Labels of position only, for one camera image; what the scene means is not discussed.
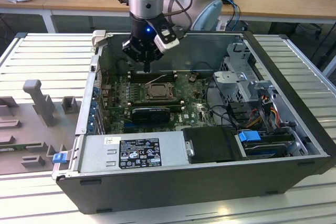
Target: table leg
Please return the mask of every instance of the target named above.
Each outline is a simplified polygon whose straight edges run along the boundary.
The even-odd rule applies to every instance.
[[[54,20],[52,19],[51,11],[49,11],[49,10],[45,10],[45,11],[46,12],[44,12],[41,15],[42,15],[42,18],[44,20],[44,24],[46,25],[48,33],[50,33],[50,34],[58,33],[57,26],[56,26]]]
[[[322,74],[328,78],[335,71],[335,69],[336,69],[336,55],[323,70]]]
[[[96,26],[94,25],[95,24],[95,21],[93,20],[93,16],[89,16],[89,24],[90,24],[90,28],[91,29],[94,29]]]

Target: cable connector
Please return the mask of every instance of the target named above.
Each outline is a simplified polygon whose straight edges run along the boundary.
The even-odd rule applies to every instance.
[[[120,4],[129,6],[129,0],[121,0]]]

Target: blue release latch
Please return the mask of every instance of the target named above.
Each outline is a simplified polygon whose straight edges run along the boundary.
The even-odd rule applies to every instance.
[[[261,138],[257,131],[242,131],[238,134],[241,142],[260,141]]]
[[[52,162],[54,164],[66,163],[67,162],[67,154],[66,153],[56,153],[56,154],[54,154],[54,156],[52,158],[53,158]]]

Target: desk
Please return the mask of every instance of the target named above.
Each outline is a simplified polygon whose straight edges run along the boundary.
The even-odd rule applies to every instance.
[[[234,1],[241,9],[241,20],[326,24],[336,21],[335,0]]]
[[[240,20],[329,23],[336,21],[336,0],[235,0],[242,13]],[[12,4],[0,0],[0,13],[42,15],[49,33],[57,28],[53,15],[122,16],[128,17],[129,8],[117,0],[32,0]],[[224,6],[221,20],[230,18],[231,6]]]

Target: white label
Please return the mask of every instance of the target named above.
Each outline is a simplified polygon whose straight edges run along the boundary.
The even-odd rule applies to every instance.
[[[155,162],[160,162],[159,158],[152,158],[150,159],[151,163],[155,163]]]
[[[12,152],[12,151],[15,151],[15,149],[13,149],[13,148],[2,148],[2,149],[0,149],[0,152]]]
[[[113,137],[105,137],[104,144],[119,144],[121,141],[121,137],[113,136]]]

